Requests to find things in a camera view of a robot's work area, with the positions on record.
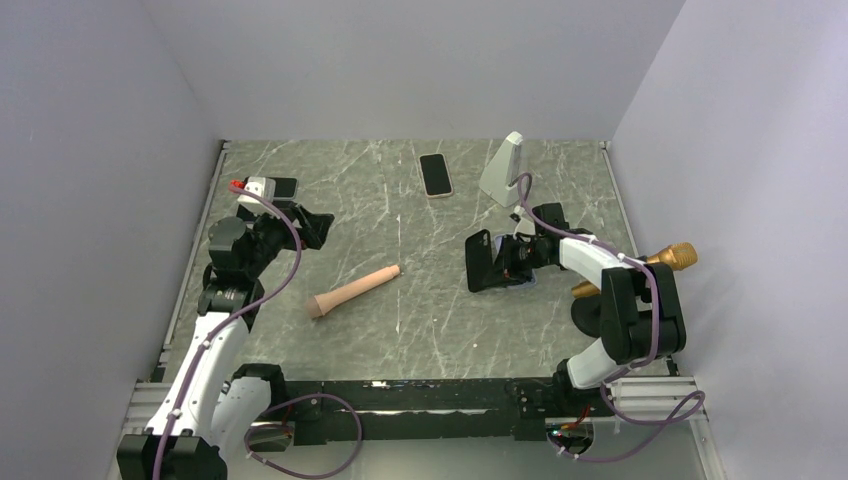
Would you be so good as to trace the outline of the black phone dark case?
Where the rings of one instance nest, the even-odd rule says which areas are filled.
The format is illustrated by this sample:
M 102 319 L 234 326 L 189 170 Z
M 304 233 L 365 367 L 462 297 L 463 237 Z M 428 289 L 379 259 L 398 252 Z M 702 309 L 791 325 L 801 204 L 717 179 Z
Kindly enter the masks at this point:
M 494 237 L 488 229 L 483 229 L 471 235 L 465 241 L 467 286 L 472 293 L 493 288 L 506 288 L 506 285 L 486 284 L 486 275 L 492 265 Z M 520 283 L 523 280 L 524 278 L 512 279 L 512 283 Z

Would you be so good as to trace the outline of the black smartphone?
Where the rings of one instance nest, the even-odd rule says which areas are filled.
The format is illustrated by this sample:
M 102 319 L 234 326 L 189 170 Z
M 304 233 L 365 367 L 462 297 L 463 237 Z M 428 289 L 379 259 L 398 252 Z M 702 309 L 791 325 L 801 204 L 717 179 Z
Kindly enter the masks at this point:
M 274 177 L 275 182 L 274 195 L 275 200 L 293 200 L 297 195 L 298 180 L 291 177 Z

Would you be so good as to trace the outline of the lavender phone case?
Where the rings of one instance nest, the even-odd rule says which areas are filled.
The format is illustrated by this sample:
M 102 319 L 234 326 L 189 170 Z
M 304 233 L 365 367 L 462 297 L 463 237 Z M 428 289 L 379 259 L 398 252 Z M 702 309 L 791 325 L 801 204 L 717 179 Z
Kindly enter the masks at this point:
M 511 234 L 500 234 L 494 237 L 494 246 L 496 248 L 496 252 L 498 254 L 504 252 L 504 247 L 502 246 L 505 238 L 511 238 Z M 522 288 L 532 288 L 537 282 L 536 274 L 533 270 L 528 270 L 524 275 L 524 280 L 520 283 L 513 282 L 512 284 L 506 285 L 507 289 L 522 289 Z

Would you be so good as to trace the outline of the purple smartphone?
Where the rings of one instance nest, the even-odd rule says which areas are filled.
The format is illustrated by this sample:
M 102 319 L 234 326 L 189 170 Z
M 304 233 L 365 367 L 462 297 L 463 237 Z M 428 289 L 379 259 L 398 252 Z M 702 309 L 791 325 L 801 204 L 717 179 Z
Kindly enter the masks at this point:
M 256 221 L 257 215 L 243 205 L 239 205 L 236 211 L 236 217 L 248 224 L 252 224 Z

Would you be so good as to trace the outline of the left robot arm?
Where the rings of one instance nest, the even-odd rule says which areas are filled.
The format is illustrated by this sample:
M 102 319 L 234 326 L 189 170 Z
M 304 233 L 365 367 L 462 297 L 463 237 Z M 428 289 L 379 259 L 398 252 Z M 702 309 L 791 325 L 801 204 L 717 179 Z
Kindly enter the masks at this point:
M 282 250 L 319 250 L 335 217 L 283 201 L 272 213 L 234 216 L 208 231 L 210 262 L 203 274 L 192 341 L 161 405 L 139 433 L 123 436 L 116 452 L 124 479 L 224 479 L 228 463 L 246 451 L 258 418 L 287 406 L 281 368 L 233 366 L 267 296 L 260 276 Z

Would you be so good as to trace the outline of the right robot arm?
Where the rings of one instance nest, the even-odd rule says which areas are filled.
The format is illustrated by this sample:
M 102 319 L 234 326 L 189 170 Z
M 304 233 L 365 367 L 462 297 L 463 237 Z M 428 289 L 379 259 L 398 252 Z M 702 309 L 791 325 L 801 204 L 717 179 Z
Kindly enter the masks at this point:
M 515 288 L 536 270 L 556 266 L 596 288 L 591 318 L 598 338 L 565 360 L 551 390 L 553 406 L 572 416 L 586 407 L 590 390 L 630 368 L 681 351 L 687 340 L 674 270 L 662 261 L 629 257 L 585 229 L 572 229 L 560 205 L 533 208 L 531 234 L 494 237 L 481 230 L 465 242 L 468 288 Z

